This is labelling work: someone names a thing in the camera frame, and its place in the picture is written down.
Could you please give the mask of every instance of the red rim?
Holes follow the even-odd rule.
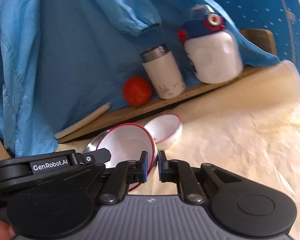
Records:
[[[125,126],[125,125],[134,125],[134,126],[136,126],[136,127],[141,128],[143,131],[145,131],[145,132],[147,133],[147,135],[148,135],[148,137],[149,137],[149,139],[150,139],[150,141],[151,141],[151,146],[152,146],[152,158],[151,158],[150,167],[149,167],[148,172],[147,172],[147,176],[149,176],[149,174],[150,174],[150,172],[151,172],[151,170],[152,170],[153,164],[154,164],[154,160],[155,160],[155,146],[154,146],[154,141],[153,141],[153,138],[152,138],[151,134],[150,134],[143,126],[141,126],[141,125],[139,125],[139,124],[137,124],[137,123],[123,123],[123,124],[119,124],[119,125],[117,125],[116,127],[110,129],[109,132],[106,133],[106,136],[107,136],[110,132],[112,132],[114,129],[117,129],[117,128],[119,128],[119,127],[121,127],[121,126]],[[134,187],[130,188],[130,189],[129,189],[129,192],[132,191],[132,190],[135,190],[135,189],[136,189],[137,187],[139,187],[140,185],[141,185],[141,183],[138,183],[138,184],[135,185]]]
[[[175,115],[175,116],[178,118],[178,121],[179,121],[178,128],[179,128],[180,125],[182,124],[181,118],[180,118],[178,115],[176,115],[176,114],[163,114],[163,115]],[[174,133],[176,132],[176,130],[175,130],[172,134],[170,134],[168,137],[166,137],[166,138],[164,138],[164,139],[162,139],[162,140],[160,140],[160,141],[158,141],[158,142],[156,142],[156,143],[162,143],[162,142],[164,142],[164,141],[170,139],[170,138],[174,135]]]

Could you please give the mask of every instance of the screw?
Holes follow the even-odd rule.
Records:
[[[200,202],[203,200],[203,196],[200,194],[189,194],[187,198],[190,202],[193,203]]]
[[[111,203],[113,201],[115,201],[117,198],[115,197],[115,195],[112,194],[103,194],[100,197],[100,200],[104,203]]]

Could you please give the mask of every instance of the bowl with red rim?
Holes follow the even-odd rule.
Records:
[[[183,125],[176,114],[163,114],[150,120],[144,127],[151,134],[158,150],[166,150],[179,140]]]
[[[141,125],[124,123],[110,129],[99,142],[97,149],[106,148],[111,153],[111,160],[106,168],[114,168],[119,162],[139,160],[142,151],[148,152],[147,176],[156,165],[157,147],[150,133]],[[141,183],[130,184],[129,191],[136,189]]]

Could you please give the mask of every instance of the tomato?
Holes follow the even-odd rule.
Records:
[[[134,76],[125,82],[122,88],[122,94],[129,105],[143,106],[150,100],[152,89],[146,79],[140,76]]]

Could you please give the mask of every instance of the wooden frame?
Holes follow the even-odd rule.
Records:
[[[252,43],[257,45],[264,51],[276,55],[276,45],[271,31],[261,30],[261,29],[246,29],[246,30],[241,30],[240,32],[247,40],[251,41]],[[105,113],[101,117],[89,123],[88,125],[82,127],[81,129],[61,138],[59,140],[59,143],[64,143],[74,139],[77,140],[77,138],[88,135],[90,133],[104,130],[105,128],[112,127],[119,123],[127,122],[128,120],[137,118],[141,115],[149,114],[151,112],[157,111],[164,107],[185,101],[189,98],[193,98],[195,96],[212,91],[214,89],[224,87],[230,83],[236,82],[240,78],[258,72],[261,69],[262,69],[261,67],[246,66],[243,73],[235,80],[222,83],[222,84],[202,83],[200,85],[187,89],[184,93],[182,93],[181,95],[175,98],[171,98],[168,100],[157,99],[148,102],[144,106],[140,106],[140,107],[127,106],[116,111]]]

